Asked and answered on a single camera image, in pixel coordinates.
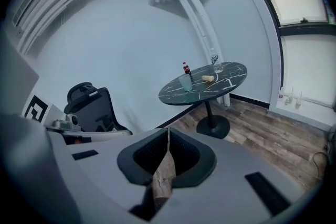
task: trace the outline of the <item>vent grille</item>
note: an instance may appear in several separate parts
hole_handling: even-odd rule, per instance
[[[20,5],[19,9],[17,10],[17,12],[15,13],[12,22],[14,24],[14,26],[17,26],[23,13],[25,12],[25,10],[27,9],[28,5],[31,3],[32,0],[23,0],[22,4]]]

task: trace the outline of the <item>round table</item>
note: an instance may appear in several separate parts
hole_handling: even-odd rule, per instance
[[[230,131],[230,123],[223,116],[213,115],[209,101],[236,89],[247,76],[247,69],[237,62],[223,62],[223,72],[215,73],[213,65],[191,71],[193,89],[183,90],[178,77],[165,85],[160,93],[161,102],[169,105],[191,105],[205,102],[208,116],[197,125],[197,132],[223,139]],[[203,81],[202,76],[214,76],[212,82]]]

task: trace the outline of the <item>black baseboard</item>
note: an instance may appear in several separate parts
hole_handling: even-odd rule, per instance
[[[233,98],[233,99],[241,100],[241,101],[244,101],[246,103],[255,104],[255,105],[261,106],[263,108],[269,109],[269,104],[265,103],[265,102],[257,101],[257,100],[247,98],[247,97],[242,97],[242,96],[235,95],[235,94],[232,94],[232,93],[230,93],[230,97]]]
[[[179,118],[183,117],[185,114],[189,113],[192,111],[194,108],[198,107],[200,104],[193,104],[191,107],[187,108],[185,111],[182,111],[180,114],[176,115],[175,117],[171,118],[170,120],[162,123],[156,128],[164,128],[168,126],[169,124],[173,123],[174,121],[177,121]]]

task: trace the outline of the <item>black round table base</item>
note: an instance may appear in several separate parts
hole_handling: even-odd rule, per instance
[[[208,117],[205,117],[204,119],[201,119],[201,121],[198,123],[196,127],[197,133],[223,139],[224,137],[227,136],[227,134],[230,131],[229,121],[226,118],[219,115],[213,115],[212,118],[216,122],[216,127],[213,129],[209,128]]]

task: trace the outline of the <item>table top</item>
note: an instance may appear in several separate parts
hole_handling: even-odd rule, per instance
[[[160,101],[169,105],[190,105],[216,99],[233,91],[245,80],[247,69],[237,62],[223,62],[222,66],[221,73],[215,73],[213,65],[191,70],[193,89],[189,92],[183,90],[177,77],[161,89]],[[203,81],[202,76],[205,75],[214,76],[214,81]]]

